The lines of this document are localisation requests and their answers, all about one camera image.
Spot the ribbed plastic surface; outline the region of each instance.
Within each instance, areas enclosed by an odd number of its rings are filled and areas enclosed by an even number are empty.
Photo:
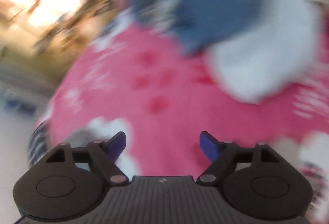
[[[22,218],[17,224],[41,224]],[[254,224],[270,221],[246,216],[228,205],[213,187],[192,177],[136,177],[109,190],[101,204],[73,220],[53,224]],[[302,217],[275,224],[308,224]]]

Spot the white floral pattern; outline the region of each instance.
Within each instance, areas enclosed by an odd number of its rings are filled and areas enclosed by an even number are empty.
[[[93,46],[94,52],[100,52],[106,49],[110,49],[112,53],[117,52],[123,48],[123,44],[112,43],[113,38],[125,31],[133,22],[133,17],[131,10],[127,9],[122,11],[116,19],[108,24],[101,32],[100,37],[98,37]]]
[[[54,113],[54,103],[50,101],[47,105],[45,113],[39,118],[38,125],[41,123],[48,121]]]
[[[66,105],[70,108],[73,114],[77,114],[83,107],[81,99],[81,91],[77,88],[72,88],[64,94]]]
[[[102,73],[103,62],[95,62],[88,73],[82,77],[82,84],[89,90],[101,89],[105,91],[112,90],[114,83],[111,82],[110,73]]]
[[[328,56],[329,52],[322,49],[322,56]],[[329,88],[327,83],[329,65],[319,61],[314,68],[312,76],[304,79],[303,85],[299,87],[298,94],[295,95],[293,113],[306,119],[313,119],[315,114],[326,117],[329,122],[328,95]]]
[[[131,124],[123,119],[118,118],[112,121],[106,121],[104,117],[97,117],[88,123],[88,129],[93,131],[99,138],[110,139],[119,131],[126,134],[127,144],[124,151],[117,160],[117,166],[131,180],[133,176],[139,175],[140,170],[135,159],[129,154],[129,148],[133,143],[133,129]]]

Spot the white fabric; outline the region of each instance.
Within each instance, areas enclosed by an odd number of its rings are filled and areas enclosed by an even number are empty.
[[[321,20],[305,0],[264,0],[259,21],[206,53],[209,72],[236,100],[259,103],[316,60]]]
[[[326,133],[314,132],[299,149],[300,163],[312,163],[323,170],[326,185],[329,182],[329,136]],[[329,189],[325,188],[322,199],[317,201],[312,223],[328,223],[329,218]]]

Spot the pink blanket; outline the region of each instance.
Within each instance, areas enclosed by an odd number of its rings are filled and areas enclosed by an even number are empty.
[[[261,105],[231,99],[208,75],[202,54],[185,58],[179,49],[124,12],[81,55],[52,98],[52,143],[83,127],[103,135],[121,129],[128,142],[119,166],[128,176],[198,176],[208,165],[198,141],[204,130],[242,146],[329,133],[328,37],[309,86],[292,84]]]

